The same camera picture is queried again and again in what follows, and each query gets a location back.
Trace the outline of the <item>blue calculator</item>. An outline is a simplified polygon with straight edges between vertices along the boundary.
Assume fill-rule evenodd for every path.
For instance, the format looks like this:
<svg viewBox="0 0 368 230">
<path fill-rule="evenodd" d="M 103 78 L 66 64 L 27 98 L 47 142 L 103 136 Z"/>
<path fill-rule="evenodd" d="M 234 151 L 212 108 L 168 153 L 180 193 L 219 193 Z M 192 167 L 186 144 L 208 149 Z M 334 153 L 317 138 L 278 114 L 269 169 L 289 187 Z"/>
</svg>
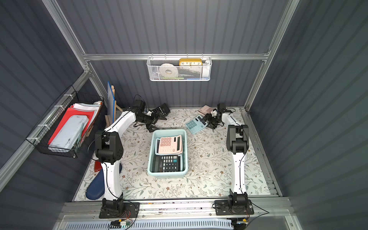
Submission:
<svg viewBox="0 0 368 230">
<path fill-rule="evenodd" d="M 160 138 L 157 138 L 155 142 L 155 154 L 156 155 L 159 155 L 159 146 L 160 146 Z"/>
<path fill-rule="evenodd" d="M 208 122 L 202 116 L 196 116 L 194 119 L 186 123 L 187 129 L 193 135 L 205 129 L 207 125 Z"/>
</svg>

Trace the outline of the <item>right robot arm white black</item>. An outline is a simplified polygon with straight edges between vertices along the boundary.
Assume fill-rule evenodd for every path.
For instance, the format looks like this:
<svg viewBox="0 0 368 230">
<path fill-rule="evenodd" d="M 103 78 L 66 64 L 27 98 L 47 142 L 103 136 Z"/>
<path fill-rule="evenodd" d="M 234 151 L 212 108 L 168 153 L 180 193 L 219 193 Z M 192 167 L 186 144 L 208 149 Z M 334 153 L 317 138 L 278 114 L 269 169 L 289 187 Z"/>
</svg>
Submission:
<svg viewBox="0 0 368 230">
<path fill-rule="evenodd" d="M 229 113 L 206 114 L 207 127 L 215 129 L 220 123 L 227 126 L 226 147 L 232 159 L 232 184 L 229 193 L 230 206 L 245 206 L 248 194 L 245 185 L 245 160 L 249 150 L 249 127 Z"/>
</svg>

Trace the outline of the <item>mint green storage box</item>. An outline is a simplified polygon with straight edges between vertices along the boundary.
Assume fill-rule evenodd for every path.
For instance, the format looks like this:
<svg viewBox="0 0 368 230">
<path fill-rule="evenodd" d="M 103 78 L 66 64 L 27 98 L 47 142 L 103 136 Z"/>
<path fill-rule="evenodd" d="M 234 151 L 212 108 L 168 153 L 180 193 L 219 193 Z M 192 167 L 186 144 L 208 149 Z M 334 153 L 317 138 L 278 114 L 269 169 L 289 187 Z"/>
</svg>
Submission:
<svg viewBox="0 0 368 230">
<path fill-rule="evenodd" d="M 184 129 L 154 131 L 148 174 L 156 178 L 182 178 L 188 169 L 187 132 Z"/>
</svg>

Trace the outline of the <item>pink calculator back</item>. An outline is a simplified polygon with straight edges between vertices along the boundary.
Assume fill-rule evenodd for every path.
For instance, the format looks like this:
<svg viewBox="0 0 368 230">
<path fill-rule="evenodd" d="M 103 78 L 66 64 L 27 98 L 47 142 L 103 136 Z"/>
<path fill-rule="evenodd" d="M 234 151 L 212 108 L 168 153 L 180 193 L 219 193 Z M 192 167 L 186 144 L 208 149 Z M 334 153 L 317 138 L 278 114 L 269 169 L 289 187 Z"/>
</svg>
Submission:
<svg viewBox="0 0 368 230">
<path fill-rule="evenodd" d="M 214 109 L 208 105 L 204 105 L 202 108 L 200 108 L 198 110 L 198 113 L 201 115 L 201 116 L 205 116 L 206 114 L 210 114 Z"/>
</svg>

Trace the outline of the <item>black calculator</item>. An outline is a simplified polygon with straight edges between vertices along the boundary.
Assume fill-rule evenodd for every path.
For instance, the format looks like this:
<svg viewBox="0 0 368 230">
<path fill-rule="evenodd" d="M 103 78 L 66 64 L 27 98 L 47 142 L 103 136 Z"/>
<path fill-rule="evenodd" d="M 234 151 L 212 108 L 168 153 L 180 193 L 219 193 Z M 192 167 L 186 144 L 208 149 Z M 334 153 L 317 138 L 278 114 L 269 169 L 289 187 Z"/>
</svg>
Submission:
<svg viewBox="0 0 368 230">
<path fill-rule="evenodd" d="M 168 107 L 167 103 L 163 103 L 162 105 L 153 109 L 152 112 L 158 116 L 159 120 L 167 120 L 166 117 L 169 115 L 171 110 Z"/>
<path fill-rule="evenodd" d="M 180 155 L 155 155 L 153 160 L 153 172 L 157 173 L 171 173 L 180 172 L 182 169 Z"/>
</svg>

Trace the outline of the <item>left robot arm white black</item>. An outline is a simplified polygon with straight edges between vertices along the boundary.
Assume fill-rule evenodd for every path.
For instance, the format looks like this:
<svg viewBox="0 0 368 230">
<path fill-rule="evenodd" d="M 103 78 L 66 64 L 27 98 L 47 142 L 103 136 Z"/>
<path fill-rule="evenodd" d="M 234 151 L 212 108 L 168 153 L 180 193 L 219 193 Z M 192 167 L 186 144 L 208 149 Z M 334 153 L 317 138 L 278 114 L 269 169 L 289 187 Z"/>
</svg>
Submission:
<svg viewBox="0 0 368 230">
<path fill-rule="evenodd" d="M 104 198 L 107 200 L 118 199 L 122 195 L 120 186 L 119 169 L 124 148 L 121 136 L 135 122 L 146 126 L 149 132 L 158 128 L 154 125 L 159 119 L 165 120 L 159 113 L 150 111 L 142 112 L 140 109 L 128 109 L 103 131 L 96 132 L 94 146 L 97 160 L 101 163 L 104 176 Z"/>
</svg>

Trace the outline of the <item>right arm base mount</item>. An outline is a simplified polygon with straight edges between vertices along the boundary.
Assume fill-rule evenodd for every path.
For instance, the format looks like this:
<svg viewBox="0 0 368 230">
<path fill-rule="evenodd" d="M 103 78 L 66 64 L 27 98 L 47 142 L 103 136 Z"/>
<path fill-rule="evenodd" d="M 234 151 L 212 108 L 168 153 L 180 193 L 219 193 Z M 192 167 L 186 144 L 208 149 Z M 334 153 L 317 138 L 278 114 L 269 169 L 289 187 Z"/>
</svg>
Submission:
<svg viewBox="0 0 368 230">
<path fill-rule="evenodd" d="M 250 216 L 253 215 L 254 208 L 252 201 L 248 199 L 246 202 L 232 203 L 228 200 L 215 200 L 212 204 L 212 208 L 215 210 L 217 216 L 228 216 L 228 215 L 241 215 Z"/>
</svg>

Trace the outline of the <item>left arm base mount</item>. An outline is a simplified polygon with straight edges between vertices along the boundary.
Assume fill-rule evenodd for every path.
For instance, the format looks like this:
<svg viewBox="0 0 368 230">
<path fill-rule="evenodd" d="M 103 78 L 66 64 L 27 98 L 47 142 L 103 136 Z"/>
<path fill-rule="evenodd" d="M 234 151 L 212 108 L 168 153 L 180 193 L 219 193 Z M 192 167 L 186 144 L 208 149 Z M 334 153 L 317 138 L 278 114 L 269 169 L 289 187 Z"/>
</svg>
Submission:
<svg viewBox="0 0 368 230">
<path fill-rule="evenodd" d="M 100 219 L 112 218 L 136 218 L 140 209 L 139 202 L 129 202 L 123 200 L 106 200 L 102 202 L 100 209 Z"/>
</svg>

